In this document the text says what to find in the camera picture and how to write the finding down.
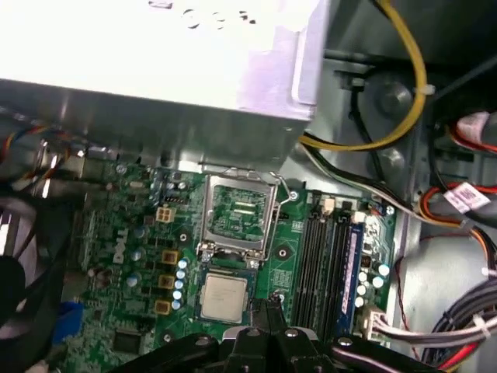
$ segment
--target power connector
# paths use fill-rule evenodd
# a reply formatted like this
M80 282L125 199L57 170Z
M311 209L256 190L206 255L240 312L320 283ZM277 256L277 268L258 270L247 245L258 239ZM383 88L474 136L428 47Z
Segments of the power connector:
M373 331L375 319L387 319L387 314L374 305L364 308L360 319L360 332L365 340L381 340L381 335Z

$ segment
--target white wire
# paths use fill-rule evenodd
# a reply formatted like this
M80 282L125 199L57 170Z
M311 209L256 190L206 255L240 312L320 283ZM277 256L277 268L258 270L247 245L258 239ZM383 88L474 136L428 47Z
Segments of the white wire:
M424 347L436 347L436 348L444 348L444 347L453 347L453 346L461 346L464 344L478 342L480 340L484 340L486 337L483 333L483 329L488 332L494 333L497 328L497 317L490 319L485 322L485 324L480 326L472 326L467 329L462 330L454 330L452 332L438 332L438 333L416 333L409 332L407 330L394 328L393 326L389 326L387 323L380 319L374 320L374 330L379 333L387 333L388 337L396 340L399 338L401 341L409 343L411 345L416 346L424 346ZM422 341L419 342L417 340L405 340L405 338L423 338L425 340L435 340L440 338L454 338L457 340L451 340L446 342L437 342L437 341Z
M304 149L304 152L305 152L306 156L311 160L311 162L322 173L324 173L327 177L331 177L331 178L337 180L338 182L344 183L344 184L349 185L351 187L359 188L359 189L368 191L368 192L370 192L372 194L375 194L375 195L383 198L384 200L388 201L390 204L392 204L393 206L395 206L399 210L404 211L409 216L412 216L413 218L416 218L416 219L418 219L418 220L420 220L422 222L433 224L433 221L424 219L423 216L417 214L413 210L408 209L406 206L403 206L403 205L399 204L395 199L391 198L388 194L382 192L381 190L378 190L378 189L376 189L376 188L374 188L373 186L370 186L370 185L366 185L366 184L358 183L356 181L345 179L345 178L343 178L341 176L338 176L338 175L336 175L334 173L329 172L325 167L323 167L323 165L321 163L319 163L319 161L304 146L302 148Z

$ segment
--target blue ram slot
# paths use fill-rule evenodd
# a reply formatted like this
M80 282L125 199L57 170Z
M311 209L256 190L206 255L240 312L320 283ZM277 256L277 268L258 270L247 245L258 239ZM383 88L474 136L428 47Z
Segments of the blue ram slot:
M348 249L345 253L342 269L342 285L340 287L338 302L338 318L335 324L334 335L349 334L352 329L354 317L354 302L356 300L357 275L361 251L363 248L364 225L352 224L347 242Z

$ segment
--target label sticker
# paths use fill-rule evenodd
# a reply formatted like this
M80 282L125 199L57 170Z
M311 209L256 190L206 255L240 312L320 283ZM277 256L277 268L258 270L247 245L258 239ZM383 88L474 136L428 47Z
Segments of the label sticker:
M354 256L356 254L357 234L350 235L349 260L347 262L347 272L345 277L345 289L343 291L342 312L347 314L349 307L350 285L352 283L352 271L354 268Z
M481 133L489 117L490 113L486 111L462 117L457 122L457 129L467 140L481 144Z
M490 203L490 200L484 194L478 192L476 188L469 183L462 183L446 192L443 196L461 214L470 210L477 210Z

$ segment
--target motherboard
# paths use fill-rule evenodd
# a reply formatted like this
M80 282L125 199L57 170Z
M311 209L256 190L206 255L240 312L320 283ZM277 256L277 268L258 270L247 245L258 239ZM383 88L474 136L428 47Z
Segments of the motherboard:
M276 295L289 325L322 340L356 333L366 305L386 309L395 211L381 200L290 190L273 173L91 163L100 188L68 259L85 274L82 325L61 371L109 371L195 332L222 340L249 325L253 298Z

